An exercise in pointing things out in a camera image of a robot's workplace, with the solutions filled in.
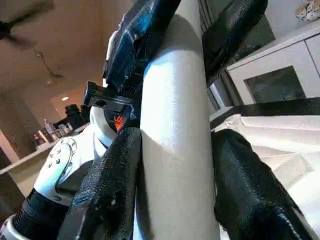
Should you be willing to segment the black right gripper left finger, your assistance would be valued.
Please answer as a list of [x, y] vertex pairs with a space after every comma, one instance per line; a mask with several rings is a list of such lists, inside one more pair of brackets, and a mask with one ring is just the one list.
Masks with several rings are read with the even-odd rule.
[[129, 127], [93, 165], [59, 229], [61, 240], [131, 240], [141, 130]]

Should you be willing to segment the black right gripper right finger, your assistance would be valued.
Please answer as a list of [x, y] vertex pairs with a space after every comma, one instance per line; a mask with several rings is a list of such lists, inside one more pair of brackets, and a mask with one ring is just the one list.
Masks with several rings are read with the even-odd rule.
[[211, 134], [214, 213], [231, 240], [317, 240], [305, 215], [238, 132]]

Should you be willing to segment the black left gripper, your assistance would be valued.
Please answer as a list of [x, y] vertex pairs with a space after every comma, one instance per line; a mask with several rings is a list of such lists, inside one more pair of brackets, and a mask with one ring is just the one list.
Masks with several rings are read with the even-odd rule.
[[84, 104], [103, 110], [117, 132], [137, 125], [137, 101], [121, 91], [134, 72], [144, 69], [160, 48], [179, 0], [138, 0], [124, 15], [107, 60], [106, 83], [87, 82]]

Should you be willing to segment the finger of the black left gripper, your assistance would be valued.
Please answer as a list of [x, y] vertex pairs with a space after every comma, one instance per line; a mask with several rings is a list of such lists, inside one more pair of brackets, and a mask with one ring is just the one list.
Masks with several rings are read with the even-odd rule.
[[267, 8], [267, 0], [233, 0], [202, 36], [206, 73], [217, 72], [239, 49]]

